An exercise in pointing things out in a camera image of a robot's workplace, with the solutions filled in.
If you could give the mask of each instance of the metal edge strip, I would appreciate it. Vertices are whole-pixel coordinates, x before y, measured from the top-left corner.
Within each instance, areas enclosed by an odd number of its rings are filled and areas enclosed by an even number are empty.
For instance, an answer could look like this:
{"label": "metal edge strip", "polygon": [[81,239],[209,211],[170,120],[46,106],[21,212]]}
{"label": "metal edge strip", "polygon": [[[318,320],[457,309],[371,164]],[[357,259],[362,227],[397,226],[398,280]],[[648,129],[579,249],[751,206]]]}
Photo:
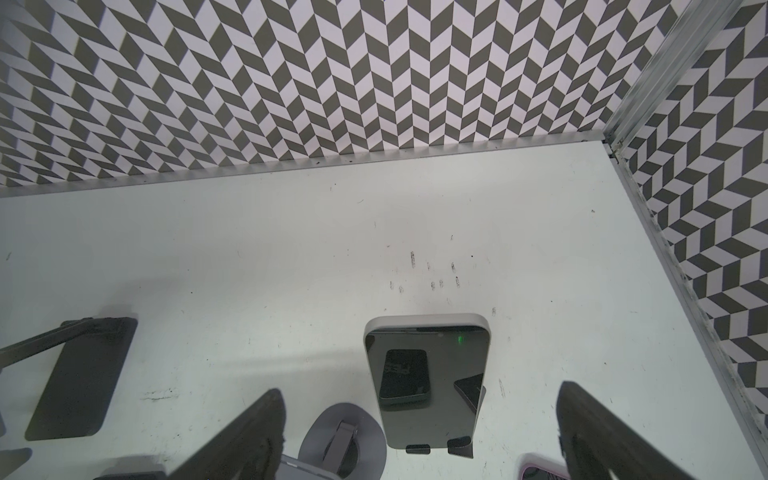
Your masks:
{"label": "metal edge strip", "polygon": [[608,119],[611,148],[620,151],[736,14],[742,0],[691,0]]}
{"label": "metal edge strip", "polygon": [[437,157],[441,155],[470,154],[483,151],[507,150],[511,148],[537,147],[541,145],[569,144],[580,141],[602,141],[601,131],[571,132],[565,134],[535,135],[506,140],[493,140],[477,143],[436,145],[434,147],[416,147],[407,150],[389,150],[364,152],[359,154],[336,155],[334,157],[302,158],[299,160],[271,161],[262,164],[234,165],[231,167],[213,167],[199,170],[184,170],[157,174],[124,176],[115,178],[95,178],[92,180],[64,181],[44,185],[25,185],[22,187],[0,187],[0,198],[22,197],[25,195],[53,194],[96,188],[126,187],[129,185],[161,184],[182,180],[202,178],[231,177],[233,175],[263,174],[269,172],[300,170],[304,168],[333,167],[338,165],[366,164],[390,160]]}
{"label": "metal edge strip", "polygon": [[718,345],[719,339],[717,334],[714,328],[710,326],[707,314],[701,308],[696,294],[690,287],[680,264],[673,257],[672,250],[664,239],[659,224],[645,203],[627,162],[620,154],[616,153],[616,150],[613,150],[612,153],[614,157],[611,158],[611,163],[614,165],[616,174],[619,176],[621,184],[624,186],[624,190],[627,192],[627,196],[643,224],[651,245],[656,250],[656,255],[664,268],[664,272],[667,274],[672,289],[680,301],[680,305],[683,307],[683,311],[688,317],[696,338],[699,340],[704,356],[706,356],[707,361],[710,363],[715,378],[723,390],[733,416],[736,417],[746,443],[750,446],[757,465],[763,473],[763,477],[768,478],[768,439],[758,426],[757,409],[752,401],[746,397],[746,387],[731,366],[731,361],[727,354]]}

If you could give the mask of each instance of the geometric patterned wall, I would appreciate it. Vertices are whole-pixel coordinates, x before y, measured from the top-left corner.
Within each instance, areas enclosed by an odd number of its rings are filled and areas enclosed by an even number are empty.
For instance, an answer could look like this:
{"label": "geometric patterned wall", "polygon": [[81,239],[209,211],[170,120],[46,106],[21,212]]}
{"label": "geometric patterned wall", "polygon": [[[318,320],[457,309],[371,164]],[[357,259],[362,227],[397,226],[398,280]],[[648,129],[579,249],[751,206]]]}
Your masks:
{"label": "geometric patterned wall", "polygon": [[768,13],[744,2],[623,155],[768,413]]}
{"label": "geometric patterned wall", "polygon": [[28,0],[0,185],[600,130],[688,0]]}

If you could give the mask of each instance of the black and white wallpaper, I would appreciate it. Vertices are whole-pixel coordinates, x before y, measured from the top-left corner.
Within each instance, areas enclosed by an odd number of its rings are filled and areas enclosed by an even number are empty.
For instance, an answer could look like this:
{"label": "black and white wallpaper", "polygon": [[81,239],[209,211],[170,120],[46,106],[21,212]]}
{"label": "black and white wallpaper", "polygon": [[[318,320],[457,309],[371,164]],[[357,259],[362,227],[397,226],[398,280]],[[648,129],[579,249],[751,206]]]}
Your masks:
{"label": "black and white wallpaper", "polygon": [[768,432],[766,25],[746,0],[623,155]]}
{"label": "black and white wallpaper", "polygon": [[600,130],[688,0],[15,0],[0,185]]}

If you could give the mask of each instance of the table surface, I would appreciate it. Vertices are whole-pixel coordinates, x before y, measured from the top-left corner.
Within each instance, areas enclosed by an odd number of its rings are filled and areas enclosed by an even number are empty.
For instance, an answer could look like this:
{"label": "table surface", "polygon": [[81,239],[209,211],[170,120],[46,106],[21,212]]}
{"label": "table surface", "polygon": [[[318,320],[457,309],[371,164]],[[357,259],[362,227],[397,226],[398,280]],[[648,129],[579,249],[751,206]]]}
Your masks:
{"label": "table surface", "polygon": [[380,419],[368,320],[464,312],[492,331],[475,458],[390,449],[384,478],[562,462],[566,379],[695,477],[760,477],[599,142],[5,198],[0,222],[0,343],[139,321],[92,437],[23,438],[61,347],[2,372],[0,449],[33,449],[11,479],[171,472],[270,387],[296,455],[332,404]]}

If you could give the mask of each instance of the metal arm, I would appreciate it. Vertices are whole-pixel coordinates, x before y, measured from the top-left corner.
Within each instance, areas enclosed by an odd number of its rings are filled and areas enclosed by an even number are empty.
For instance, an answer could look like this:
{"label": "metal arm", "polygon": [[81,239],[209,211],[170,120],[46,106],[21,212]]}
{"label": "metal arm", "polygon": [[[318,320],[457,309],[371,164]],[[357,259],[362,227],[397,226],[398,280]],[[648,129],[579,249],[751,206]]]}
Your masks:
{"label": "metal arm", "polygon": [[101,321],[101,319],[94,318],[76,320],[49,332],[41,333],[30,339],[14,343],[11,346],[6,346],[4,349],[0,349],[0,369],[4,369],[6,366],[13,365],[20,360],[44,352],[85,333],[101,330],[99,328]]}

